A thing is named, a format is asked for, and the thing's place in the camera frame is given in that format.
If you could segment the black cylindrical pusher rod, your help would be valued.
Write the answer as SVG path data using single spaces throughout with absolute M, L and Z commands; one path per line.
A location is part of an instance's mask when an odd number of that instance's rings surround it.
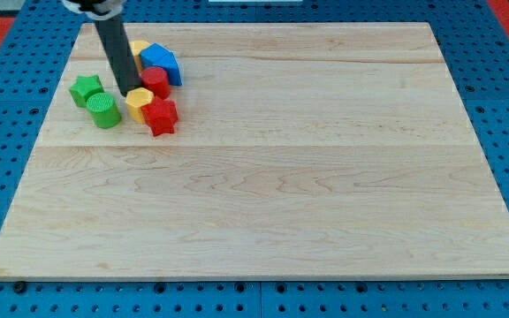
M 120 15 L 94 22 L 122 96 L 141 86 L 136 62 Z

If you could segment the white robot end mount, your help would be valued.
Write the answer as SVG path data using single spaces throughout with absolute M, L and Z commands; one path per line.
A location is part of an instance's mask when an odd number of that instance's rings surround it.
M 125 0 L 62 0 L 62 5 L 76 14 L 85 14 L 92 20 L 107 20 L 120 14 Z

